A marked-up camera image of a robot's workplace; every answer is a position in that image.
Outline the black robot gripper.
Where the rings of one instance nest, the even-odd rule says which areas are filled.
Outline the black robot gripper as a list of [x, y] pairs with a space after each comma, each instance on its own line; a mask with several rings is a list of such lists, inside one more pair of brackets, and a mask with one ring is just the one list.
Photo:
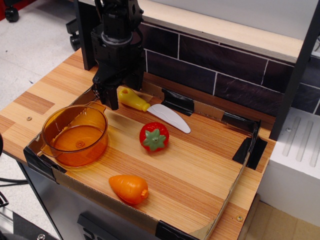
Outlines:
[[140, 91], [145, 72], [145, 56], [142, 42], [132, 44], [133, 35], [123, 42], [113, 42], [103, 33], [100, 24], [91, 31], [94, 59], [98, 70], [92, 79], [100, 85], [99, 99], [111, 110], [119, 108], [117, 86], [125, 84]]

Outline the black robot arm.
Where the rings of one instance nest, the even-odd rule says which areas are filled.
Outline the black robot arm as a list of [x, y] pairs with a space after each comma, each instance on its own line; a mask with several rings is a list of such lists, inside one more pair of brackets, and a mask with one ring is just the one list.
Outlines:
[[119, 86], [139, 91], [146, 68], [143, 33], [144, 11], [136, 0], [95, 1], [100, 25], [91, 31], [98, 70], [92, 90], [102, 104], [117, 110]]

